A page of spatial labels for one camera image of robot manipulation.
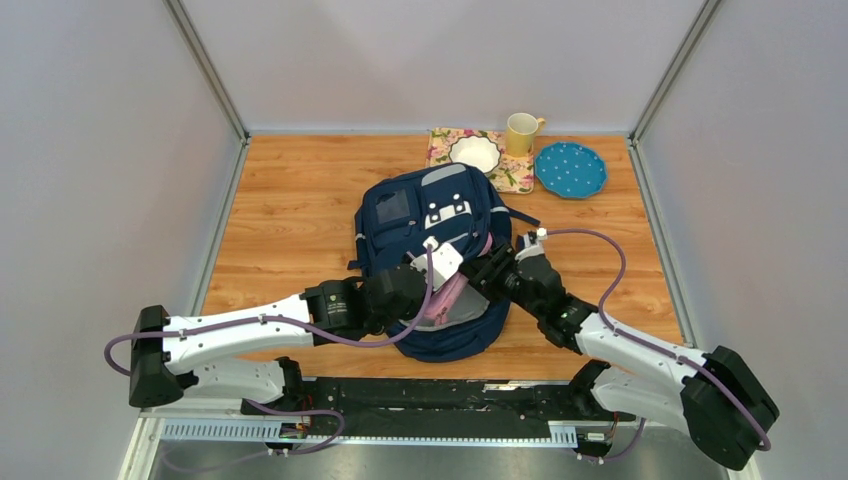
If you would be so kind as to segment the pink cartoon pencil case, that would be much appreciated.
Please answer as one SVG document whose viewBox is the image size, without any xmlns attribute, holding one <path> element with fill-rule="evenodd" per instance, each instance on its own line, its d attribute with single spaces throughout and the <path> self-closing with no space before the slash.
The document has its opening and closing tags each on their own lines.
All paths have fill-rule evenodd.
<svg viewBox="0 0 848 480">
<path fill-rule="evenodd" d="M 450 242 L 463 256 L 457 244 L 466 237 L 467 234 L 463 234 L 440 243 Z M 469 286 L 468 280 L 458 271 L 439 290 L 433 290 L 423 319 L 416 329 L 433 332 L 470 322 L 481 317 L 489 304 L 487 299 Z"/>
</svg>

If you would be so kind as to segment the navy blue school backpack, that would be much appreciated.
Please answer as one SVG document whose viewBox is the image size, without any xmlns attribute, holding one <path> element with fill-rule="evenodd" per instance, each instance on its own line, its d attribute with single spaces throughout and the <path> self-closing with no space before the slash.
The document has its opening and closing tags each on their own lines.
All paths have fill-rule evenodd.
<svg viewBox="0 0 848 480">
<path fill-rule="evenodd" d="M 365 192 L 354 215 L 356 257 L 348 264 L 365 276 L 399 266 L 425 253 L 430 236 L 439 242 L 467 234 L 457 244 L 464 260 L 511 239 L 513 220 L 533 227 L 538 219 L 508 207 L 478 169 L 448 163 L 385 179 Z M 484 352 L 502 333 L 510 303 L 490 301 L 478 319 L 433 332 L 416 329 L 396 348 L 427 363 L 462 360 Z"/>
</svg>

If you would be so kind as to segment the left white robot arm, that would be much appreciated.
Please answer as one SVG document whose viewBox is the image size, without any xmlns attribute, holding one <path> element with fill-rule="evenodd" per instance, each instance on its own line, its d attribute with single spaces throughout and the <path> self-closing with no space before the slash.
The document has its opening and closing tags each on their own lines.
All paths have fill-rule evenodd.
<svg viewBox="0 0 848 480">
<path fill-rule="evenodd" d="M 423 317 L 433 295 L 428 270 L 401 265 L 372 277 L 328 280 L 259 307 L 203 316 L 172 316 L 163 306 L 143 308 L 130 344 L 128 403 L 153 408 L 187 393 L 242 397 L 291 415 L 304 405 L 305 387 L 283 363 L 251 365 L 243 356 L 273 348 L 324 344 L 369 347 L 377 335 Z"/>
</svg>

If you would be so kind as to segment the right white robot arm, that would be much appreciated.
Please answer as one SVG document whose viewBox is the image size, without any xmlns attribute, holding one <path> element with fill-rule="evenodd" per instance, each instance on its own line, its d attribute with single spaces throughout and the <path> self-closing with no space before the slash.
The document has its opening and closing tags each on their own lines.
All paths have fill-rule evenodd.
<svg viewBox="0 0 848 480">
<path fill-rule="evenodd" d="M 609 411 L 660 423 L 736 471 L 771 449 L 779 408 L 736 351 L 673 344 L 613 319 L 566 290 L 540 245 L 501 245 L 459 271 L 484 297 L 529 313 L 549 343 L 588 357 L 570 391 L 580 417 Z"/>
</svg>

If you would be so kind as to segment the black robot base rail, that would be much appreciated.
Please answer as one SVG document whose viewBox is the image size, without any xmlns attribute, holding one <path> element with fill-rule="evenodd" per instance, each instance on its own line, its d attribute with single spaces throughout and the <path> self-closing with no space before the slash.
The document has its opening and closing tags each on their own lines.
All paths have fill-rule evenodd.
<svg viewBox="0 0 848 480">
<path fill-rule="evenodd" d="M 244 415 L 302 412 L 309 440 L 554 440 L 585 453 L 606 453 L 615 425 L 631 414 L 604 410 L 568 383 L 317 377 L 297 380 L 261 408 L 242 401 Z"/>
</svg>

